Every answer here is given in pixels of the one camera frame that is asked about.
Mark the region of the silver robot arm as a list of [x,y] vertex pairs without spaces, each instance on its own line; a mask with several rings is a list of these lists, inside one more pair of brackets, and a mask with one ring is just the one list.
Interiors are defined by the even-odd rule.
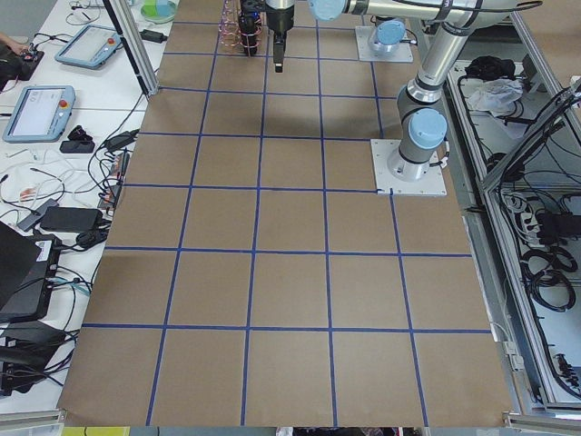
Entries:
[[310,13],[319,21],[343,14],[417,18],[439,24],[435,39],[414,79],[399,98],[399,109],[431,107],[442,94],[448,71],[468,37],[477,29],[502,21],[513,12],[541,6],[540,1],[310,1]]
[[[345,1],[309,1],[310,11],[320,21],[332,21],[344,13]],[[286,50],[287,33],[294,26],[295,1],[241,1],[239,27],[248,35],[242,41],[253,45],[251,34],[258,31],[260,13],[267,15],[267,26],[274,35],[273,51]],[[406,33],[405,25],[392,17],[376,17],[376,35],[370,43],[380,48],[398,44]]]

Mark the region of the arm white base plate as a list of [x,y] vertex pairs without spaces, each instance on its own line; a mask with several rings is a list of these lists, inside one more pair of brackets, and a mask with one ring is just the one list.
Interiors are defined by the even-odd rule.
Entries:
[[410,163],[399,153],[400,140],[370,141],[376,193],[378,195],[430,196],[447,195],[442,169],[433,151],[426,163]]
[[386,21],[373,26],[356,26],[359,60],[365,62],[413,62],[406,26],[400,21]]

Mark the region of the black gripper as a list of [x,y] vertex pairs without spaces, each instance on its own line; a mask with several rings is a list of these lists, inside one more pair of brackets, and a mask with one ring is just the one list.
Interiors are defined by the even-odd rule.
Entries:
[[294,26],[295,0],[266,0],[267,25],[273,33],[272,56],[275,72],[283,72],[287,33]]
[[263,0],[241,0],[241,11],[244,14],[259,14],[264,11]]

